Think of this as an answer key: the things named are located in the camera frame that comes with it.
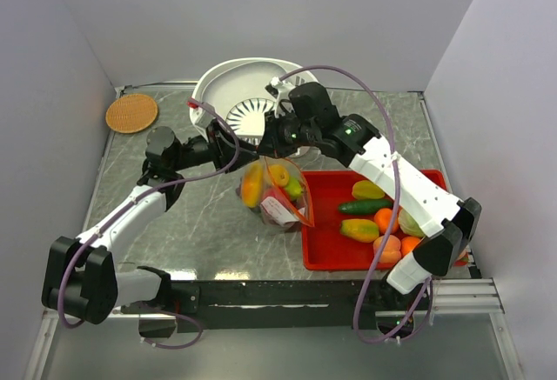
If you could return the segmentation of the yellow orange mango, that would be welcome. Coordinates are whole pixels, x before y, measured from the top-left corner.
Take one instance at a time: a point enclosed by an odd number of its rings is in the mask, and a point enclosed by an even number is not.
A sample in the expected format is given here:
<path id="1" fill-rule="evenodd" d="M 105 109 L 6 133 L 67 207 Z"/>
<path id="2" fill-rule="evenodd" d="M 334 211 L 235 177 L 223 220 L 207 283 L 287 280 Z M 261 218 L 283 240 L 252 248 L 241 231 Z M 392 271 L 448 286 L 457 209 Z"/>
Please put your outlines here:
<path id="1" fill-rule="evenodd" d="M 243 204 L 248 208 L 255 208 L 263 189 L 263 166 L 261 163 L 252 163 L 246 169 L 240 187 L 240 196 Z"/>

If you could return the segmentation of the clear zip top bag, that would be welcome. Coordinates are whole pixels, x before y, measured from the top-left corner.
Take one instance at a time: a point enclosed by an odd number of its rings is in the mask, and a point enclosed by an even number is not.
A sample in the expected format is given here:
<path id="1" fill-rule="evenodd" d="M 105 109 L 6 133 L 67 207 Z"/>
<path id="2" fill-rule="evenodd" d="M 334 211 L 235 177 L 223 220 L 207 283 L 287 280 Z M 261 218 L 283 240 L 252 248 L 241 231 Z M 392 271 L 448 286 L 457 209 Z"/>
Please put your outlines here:
<path id="1" fill-rule="evenodd" d="M 261 157 L 244 170 L 238 195 L 264 224 L 280 230 L 314 226 L 312 196 L 302 170 L 289 159 Z"/>

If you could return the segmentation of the green pear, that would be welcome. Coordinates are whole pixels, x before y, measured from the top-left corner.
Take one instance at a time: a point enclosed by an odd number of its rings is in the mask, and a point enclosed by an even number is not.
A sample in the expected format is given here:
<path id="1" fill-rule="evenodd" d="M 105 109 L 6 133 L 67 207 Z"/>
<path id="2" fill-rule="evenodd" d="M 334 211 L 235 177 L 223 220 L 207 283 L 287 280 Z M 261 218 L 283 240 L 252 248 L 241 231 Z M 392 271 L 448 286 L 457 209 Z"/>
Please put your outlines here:
<path id="1" fill-rule="evenodd" d="M 296 177 L 290 177 L 283 190 L 291 201 L 298 200 L 304 194 L 304 189 Z"/>

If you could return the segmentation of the dark purple mangosteen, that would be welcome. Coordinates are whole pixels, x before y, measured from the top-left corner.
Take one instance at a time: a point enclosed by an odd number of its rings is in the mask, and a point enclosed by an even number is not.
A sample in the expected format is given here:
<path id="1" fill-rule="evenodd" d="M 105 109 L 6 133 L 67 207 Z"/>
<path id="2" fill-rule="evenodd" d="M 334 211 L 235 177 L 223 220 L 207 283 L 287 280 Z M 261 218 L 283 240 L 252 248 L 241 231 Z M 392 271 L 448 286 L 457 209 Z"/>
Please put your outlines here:
<path id="1" fill-rule="evenodd" d="M 295 215 L 289 210 L 284 209 L 272 210 L 271 212 L 261 210 L 261 217 L 266 225 L 270 225 L 278 230 L 289 230 L 295 224 L 299 223 Z"/>

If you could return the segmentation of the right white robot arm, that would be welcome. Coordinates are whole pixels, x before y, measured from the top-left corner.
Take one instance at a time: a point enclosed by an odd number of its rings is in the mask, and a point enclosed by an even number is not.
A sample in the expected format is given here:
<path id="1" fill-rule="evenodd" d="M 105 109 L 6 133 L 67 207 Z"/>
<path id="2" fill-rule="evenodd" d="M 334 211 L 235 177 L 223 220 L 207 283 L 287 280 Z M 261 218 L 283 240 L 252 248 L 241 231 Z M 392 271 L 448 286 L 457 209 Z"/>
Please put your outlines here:
<path id="1" fill-rule="evenodd" d="M 376 183 L 423 231 L 424 240 L 388 273 L 382 302 L 400 309 L 419 283 L 443 277 L 474 235 L 479 202 L 461 200 L 427 179 L 362 116 L 341 116 L 323 85 L 294 86 L 273 78 L 265 89 L 278 106 L 265 115 L 260 155 L 281 158 L 302 146 L 316 147 Z"/>

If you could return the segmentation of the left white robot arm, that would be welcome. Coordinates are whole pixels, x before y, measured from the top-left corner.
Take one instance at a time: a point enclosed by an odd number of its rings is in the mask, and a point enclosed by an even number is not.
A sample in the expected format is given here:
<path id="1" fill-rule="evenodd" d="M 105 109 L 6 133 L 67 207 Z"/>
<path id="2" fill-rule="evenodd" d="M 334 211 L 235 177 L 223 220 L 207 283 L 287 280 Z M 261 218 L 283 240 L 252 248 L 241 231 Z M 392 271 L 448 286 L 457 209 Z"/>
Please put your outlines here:
<path id="1" fill-rule="evenodd" d="M 205 135 L 181 143 L 161 126 L 147 137 L 142 175 L 130 195 L 108 216 L 74 238 L 59 237 L 50 247 L 41 295 L 43 306 L 80 323 L 102 323 L 118 306 L 144 303 L 164 311 L 175 295 L 171 277 L 139 266 L 119 273 L 118 260 L 148 223 L 179 199 L 188 182 L 181 170 L 212 163 L 231 172 L 258 159 L 255 145 L 237 139 L 228 125 L 212 120 Z"/>

